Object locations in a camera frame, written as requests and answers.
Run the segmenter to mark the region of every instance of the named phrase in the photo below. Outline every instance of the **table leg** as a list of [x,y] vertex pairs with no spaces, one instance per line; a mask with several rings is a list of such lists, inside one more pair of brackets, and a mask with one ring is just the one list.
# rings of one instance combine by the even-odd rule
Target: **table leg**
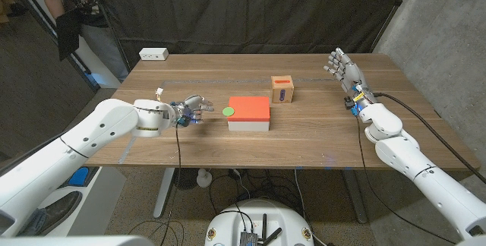
[[344,182],[346,183],[346,187],[348,188],[349,197],[351,198],[352,205],[355,208],[356,219],[361,224],[368,222],[368,218],[366,217],[365,212],[365,205],[363,204],[363,199],[359,190],[358,181],[356,180],[355,171],[343,170],[342,176],[344,178]]
[[166,205],[166,199],[169,196],[171,188],[172,177],[174,176],[174,168],[166,168],[164,176],[162,177],[162,184],[160,184],[159,195],[157,196],[157,202],[153,210],[153,217],[158,219],[163,215],[163,210]]

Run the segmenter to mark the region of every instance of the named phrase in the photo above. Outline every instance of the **black cable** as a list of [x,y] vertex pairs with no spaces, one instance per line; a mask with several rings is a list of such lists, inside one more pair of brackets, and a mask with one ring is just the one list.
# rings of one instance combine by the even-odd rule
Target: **black cable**
[[[273,178],[280,178],[282,180],[288,181],[289,183],[291,183],[293,185],[293,188],[295,189],[295,191],[297,191],[297,187],[296,187],[295,183],[287,177],[271,175],[270,170],[264,170],[264,171],[265,171],[265,174],[266,174],[265,176],[253,176],[253,175],[251,175],[250,171],[248,171],[248,173],[247,173],[248,180],[251,183],[251,185],[255,188],[255,190],[252,191],[253,192],[252,194],[255,196],[255,195],[257,195],[257,192],[262,191],[262,192],[264,192],[265,195],[270,196],[271,197],[270,199],[274,199],[274,200],[276,200],[280,203],[283,203],[286,206],[291,207],[292,209],[298,211],[300,214],[303,214],[303,211],[301,210],[301,201],[300,201],[300,198],[296,195],[296,193],[294,191],[292,191],[292,189],[290,189],[287,186],[276,185],[275,183],[273,183],[272,179]],[[257,187],[250,178],[263,179],[263,181],[260,183],[260,187]],[[282,191],[284,193],[279,194],[275,189],[280,189],[280,188],[286,189],[289,193]]]
[[410,222],[408,221],[407,219],[403,218],[402,216],[400,216],[398,213],[396,213],[395,211],[393,211],[391,208],[388,207],[388,205],[386,205],[381,199],[380,197],[378,197],[377,193],[374,191],[373,187],[371,187],[371,182],[370,182],[370,179],[368,177],[368,171],[366,170],[366,165],[365,165],[365,157],[363,156],[363,147],[361,146],[361,128],[360,128],[360,125],[359,125],[359,119],[358,117],[356,117],[356,121],[358,122],[358,140],[359,140],[359,149],[361,151],[361,160],[363,162],[363,168],[364,168],[364,175],[366,175],[366,180],[368,181],[368,186],[370,187],[371,189],[371,192],[373,192],[373,195],[381,202],[381,204],[383,204],[391,213],[395,214],[395,216],[398,216],[401,220],[403,220],[404,222],[407,222],[408,224],[410,224],[411,226],[414,226],[424,232],[427,232],[437,238],[440,238],[440,239],[443,239],[444,241],[447,241],[449,243],[452,243],[452,244],[456,244],[455,242],[452,242],[450,241],[449,239],[447,238],[443,238],[441,237],[440,235],[437,235],[437,234],[434,234],[433,232],[431,231],[428,231],[427,229],[424,229],[422,228],[421,226],[419,225],[416,225],[414,224],[413,222]]
[[[238,206],[238,203],[235,203],[235,205],[236,205],[236,208],[238,208],[238,211],[241,212],[240,207]],[[241,216],[241,220],[243,221],[243,227],[244,227],[243,231],[246,232],[246,224],[245,224],[245,220],[243,219],[243,214],[240,213],[240,216]]]
[[[132,228],[132,229],[131,229],[131,230],[128,232],[128,235],[130,235],[130,234],[131,234],[131,233],[132,233],[132,232],[133,232],[133,231],[134,231],[134,230],[135,230],[135,229],[136,229],[138,226],[140,226],[140,225],[142,225],[142,224],[144,224],[144,223],[148,223],[148,222],[156,222],[156,223],[160,223],[160,224],[161,224],[161,226],[164,226],[165,224],[167,224],[167,222],[160,222],[159,220],[154,220],[154,219],[151,219],[151,220],[145,220],[145,221],[143,221],[143,222],[138,223],[138,224],[137,224],[137,225],[136,225],[134,228]],[[179,225],[182,227],[182,241],[181,241],[181,245],[183,245],[183,244],[184,244],[184,240],[185,240],[185,228],[184,228],[184,225],[183,225],[181,222],[177,221],[177,220],[172,220],[171,222],[178,223],[178,224],[179,224]]]
[[238,181],[235,180],[236,182],[236,194],[238,194],[238,196],[240,195],[240,187],[238,186]]
[[481,175],[474,167],[472,167],[464,158],[462,158],[428,123],[425,121],[417,112],[415,112],[412,108],[407,106],[404,102],[400,101],[399,99],[388,95],[386,93],[373,93],[375,97],[385,96],[386,98],[392,99],[393,101],[397,102],[398,104],[402,105],[404,108],[408,109],[415,117],[417,117],[427,128],[432,132],[432,134],[440,140],[440,142],[447,147],[447,149],[454,154],[454,156],[462,162],[465,167],[467,167],[474,175],[476,175],[482,182],[486,184],[486,178]]
[[[177,175],[177,185],[175,186],[174,197],[172,198],[172,205],[170,206],[169,219],[167,220],[167,222],[170,222],[170,218],[172,217],[172,208],[174,208],[175,195],[177,194],[179,182],[181,181],[181,170],[182,170],[182,167],[181,167],[181,146],[179,145],[178,122],[175,123],[175,139],[177,140],[177,151],[178,151],[178,154],[179,154],[179,171],[178,171],[178,175]],[[162,244],[166,240],[167,229],[169,229],[169,224],[167,224],[167,228],[164,231],[164,236],[162,238],[162,242],[160,242],[160,246],[162,246]]]
[[250,216],[247,213],[242,212],[242,211],[234,211],[234,210],[219,212],[220,215],[223,214],[223,213],[240,213],[240,214],[245,215],[250,220],[250,223],[251,223],[251,232],[253,232],[253,221],[251,221],[251,218],[250,218]]
[[212,181],[212,182],[211,182],[211,184],[210,184],[210,192],[209,192],[209,193],[210,193],[210,201],[211,201],[211,205],[213,206],[213,209],[214,209],[214,214],[215,214],[216,216],[218,215],[218,211],[216,211],[216,207],[214,206],[213,196],[211,195],[211,188],[212,188],[213,184],[214,184],[214,183],[215,183],[217,180],[219,180],[220,178],[224,178],[224,177],[229,177],[229,176],[228,176],[228,175],[222,175],[222,176],[219,176],[219,177],[217,177],[217,178],[213,179],[213,181]]
[[[150,237],[151,237],[153,234],[155,234],[155,233],[156,233],[156,232],[157,232],[157,231],[158,231],[158,230],[159,230],[159,229],[160,229],[162,226],[164,226],[164,225],[165,225],[165,226],[169,226],[169,224],[167,224],[167,223],[160,223],[159,227],[157,227],[155,230],[153,230],[153,232],[152,232],[152,233],[151,233],[151,234],[150,234],[150,235],[149,235],[147,238],[148,238],[148,239],[150,239]],[[176,233],[175,233],[174,229],[173,229],[171,226],[169,226],[169,229],[172,231],[172,234],[174,234],[174,237],[175,237],[175,245],[179,245],[179,240],[178,240],[178,238],[177,238],[177,235],[176,235]]]

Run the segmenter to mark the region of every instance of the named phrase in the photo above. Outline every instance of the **white power strip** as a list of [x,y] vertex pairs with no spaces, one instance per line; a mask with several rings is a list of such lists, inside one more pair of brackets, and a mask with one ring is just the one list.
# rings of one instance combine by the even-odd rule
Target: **white power strip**
[[138,54],[142,60],[166,60],[169,51],[167,48],[143,48]]

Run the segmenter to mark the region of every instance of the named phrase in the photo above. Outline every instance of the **small wooden block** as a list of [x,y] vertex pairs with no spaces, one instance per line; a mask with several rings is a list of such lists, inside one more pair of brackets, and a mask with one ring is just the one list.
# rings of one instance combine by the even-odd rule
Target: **small wooden block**
[[272,76],[272,103],[291,103],[294,83],[290,75]]

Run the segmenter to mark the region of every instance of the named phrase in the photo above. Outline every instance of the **gray wall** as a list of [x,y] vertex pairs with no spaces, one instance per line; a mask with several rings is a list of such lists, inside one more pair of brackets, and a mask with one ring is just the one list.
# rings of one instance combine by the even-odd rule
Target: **gray wall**
[[[404,0],[374,52],[394,60],[484,165],[486,0]],[[397,219],[370,194],[363,173],[358,177],[379,245],[450,245]],[[370,178],[377,193],[398,214],[459,240],[413,183],[391,171],[372,172]],[[476,177],[461,183],[486,200],[486,186]]]

